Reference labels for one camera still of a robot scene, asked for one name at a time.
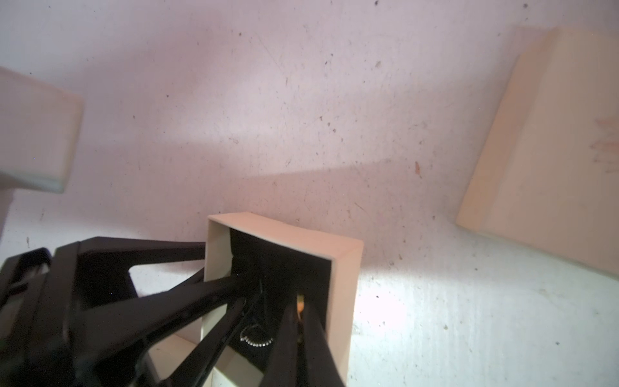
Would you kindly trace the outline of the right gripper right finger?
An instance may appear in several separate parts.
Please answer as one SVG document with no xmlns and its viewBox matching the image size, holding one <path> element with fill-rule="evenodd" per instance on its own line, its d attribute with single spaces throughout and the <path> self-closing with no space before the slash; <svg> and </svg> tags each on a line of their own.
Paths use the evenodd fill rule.
<svg viewBox="0 0 619 387">
<path fill-rule="evenodd" d="M 280 322 L 262 386 L 344 387 L 316 309 L 299 294 Z"/>
</svg>

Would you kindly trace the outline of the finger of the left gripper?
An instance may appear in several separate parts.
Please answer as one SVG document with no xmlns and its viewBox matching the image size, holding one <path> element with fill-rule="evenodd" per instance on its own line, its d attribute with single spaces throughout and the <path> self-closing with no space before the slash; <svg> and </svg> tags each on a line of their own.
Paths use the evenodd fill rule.
<svg viewBox="0 0 619 387">
<path fill-rule="evenodd" d="M 204 242 L 94 237 L 58 248 L 50 268 L 50 291 L 79 309 L 137 297 L 134 266 L 204 261 Z"/>
<path fill-rule="evenodd" d="M 245 274 L 89 309 L 75 320 L 74 356 L 108 358 L 140 340 L 156 342 L 250 291 Z"/>
</svg>

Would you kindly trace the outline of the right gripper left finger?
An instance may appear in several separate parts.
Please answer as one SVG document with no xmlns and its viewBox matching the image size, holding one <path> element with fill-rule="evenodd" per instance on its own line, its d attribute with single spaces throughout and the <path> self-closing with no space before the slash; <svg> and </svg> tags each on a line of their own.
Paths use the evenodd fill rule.
<svg viewBox="0 0 619 387">
<path fill-rule="evenodd" d="M 204 336 L 190 354 L 176 367 L 160 386 L 201 386 L 211 374 L 217 360 L 230 341 L 240 331 L 242 324 L 255 309 L 263 295 L 261 290 L 232 290 L 209 292 L 197 301 L 173 314 L 163 332 L 172 334 L 191 321 L 202 317 L 219 306 L 227 307 L 224 315 Z"/>
</svg>

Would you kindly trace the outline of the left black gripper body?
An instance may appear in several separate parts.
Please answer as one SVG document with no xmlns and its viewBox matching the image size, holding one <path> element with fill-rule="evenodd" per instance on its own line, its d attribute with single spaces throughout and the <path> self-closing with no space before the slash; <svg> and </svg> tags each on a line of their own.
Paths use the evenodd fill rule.
<svg viewBox="0 0 619 387">
<path fill-rule="evenodd" d="M 136 342 L 93 362 L 78 359 L 77 315 L 135 295 L 129 276 L 119 285 L 84 263 L 78 246 L 39 248 L 1 268 L 3 386 L 130 386 L 143 380 Z"/>
</svg>

